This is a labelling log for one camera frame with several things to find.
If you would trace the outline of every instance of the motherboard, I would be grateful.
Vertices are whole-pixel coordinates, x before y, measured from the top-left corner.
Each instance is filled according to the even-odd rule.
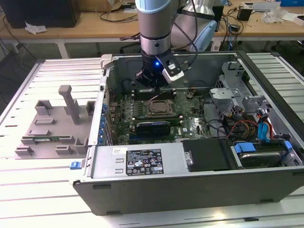
[[[158,95],[135,92],[114,95],[110,102],[113,143],[176,143],[212,138],[202,112],[206,96],[175,90]]]

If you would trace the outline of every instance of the table leg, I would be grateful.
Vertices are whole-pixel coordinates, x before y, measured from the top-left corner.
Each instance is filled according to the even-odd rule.
[[[58,42],[57,43],[58,49],[60,51],[61,57],[62,58],[70,58],[70,55],[66,49],[66,44],[64,42]]]
[[[270,41],[265,41],[261,51],[267,52],[269,44],[270,44]]]
[[[101,55],[100,44],[99,43],[95,43],[95,45],[96,45],[97,55],[100,56]]]
[[[15,54],[19,54],[19,50],[17,48],[18,43],[15,44],[9,44],[8,48]]]
[[[219,51],[221,40],[214,40],[211,45],[211,51]]]

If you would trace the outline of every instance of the slotted aluminum surface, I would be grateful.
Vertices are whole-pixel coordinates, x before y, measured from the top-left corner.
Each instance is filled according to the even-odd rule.
[[[64,105],[57,95],[64,82],[72,85],[73,97],[85,105],[87,100],[96,98],[100,71],[98,58],[47,60],[37,64],[0,117],[0,228],[304,225],[304,188],[279,203],[98,217],[90,212],[71,185],[70,180],[79,178],[83,171],[71,171],[69,165],[80,159],[14,160],[15,147],[36,114],[36,102],[49,99],[53,106]],[[157,196],[134,204],[153,203],[154,197]],[[259,221],[245,222],[244,218],[248,217]]]
[[[270,53],[248,54],[264,76],[293,111],[304,121],[304,79],[282,57]],[[253,80],[249,81],[258,95],[263,95]]]

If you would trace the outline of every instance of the gray post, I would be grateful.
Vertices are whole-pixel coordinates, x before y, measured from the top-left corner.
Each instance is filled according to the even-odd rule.
[[[75,125],[80,124],[80,118],[78,114],[78,110],[76,105],[74,104],[73,98],[71,96],[71,91],[72,87],[70,85],[62,85],[59,88],[59,94],[63,96],[65,102],[66,102],[66,107],[69,110],[69,113],[73,119],[73,122]]]

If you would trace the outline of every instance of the wooden table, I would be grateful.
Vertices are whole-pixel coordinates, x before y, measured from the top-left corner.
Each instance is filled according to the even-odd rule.
[[[225,7],[224,13],[233,7],[237,7],[242,1],[232,0],[233,6]],[[285,10],[294,13],[303,13],[304,7],[284,7]],[[108,19],[118,20],[133,13],[115,12],[111,13]],[[283,23],[265,24],[261,20],[262,13],[254,13],[249,21],[244,21],[244,31],[237,38],[238,40],[271,41],[271,40],[302,40],[304,39],[304,27],[284,21]],[[238,24],[230,18],[230,23]],[[62,58],[69,58],[66,43],[82,42],[118,42],[120,37],[131,36],[139,32],[138,21],[128,23],[111,23],[100,20],[99,14],[95,12],[82,12],[79,22],[74,28],[47,28],[48,32],[33,35],[25,29],[13,29],[11,32],[22,43],[56,43]],[[222,22],[219,31],[213,38],[212,50],[218,50],[226,33],[225,24]],[[0,37],[5,43],[16,43],[16,40],[8,33],[0,18]]]

